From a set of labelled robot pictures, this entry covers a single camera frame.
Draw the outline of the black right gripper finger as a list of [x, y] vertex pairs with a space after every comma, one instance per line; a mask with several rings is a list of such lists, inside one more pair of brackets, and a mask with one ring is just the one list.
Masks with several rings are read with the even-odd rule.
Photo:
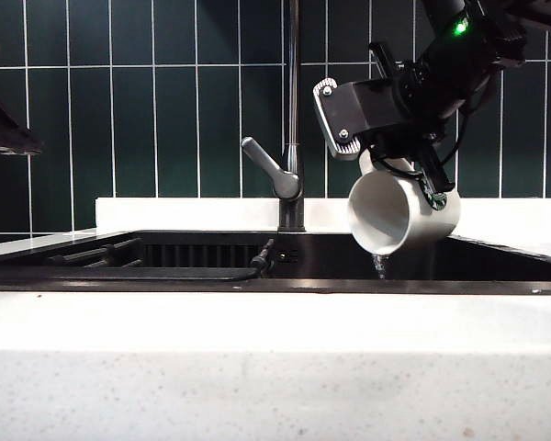
[[313, 87], [320, 128], [334, 159], [353, 161], [378, 134], [412, 131], [412, 117], [389, 79], [338, 85], [330, 77]]

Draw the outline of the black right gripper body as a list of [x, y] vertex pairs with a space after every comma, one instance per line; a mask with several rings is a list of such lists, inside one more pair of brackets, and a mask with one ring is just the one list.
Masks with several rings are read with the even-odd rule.
[[455, 88], [450, 56], [432, 43], [414, 62], [401, 68], [388, 45], [369, 44], [384, 78], [392, 85], [393, 104], [400, 119], [374, 136], [374, 157], [392, 173], [419, 180], [429, 193], [454, 189], [435, 146], [444, 138], [444, 126], [455, 111]]

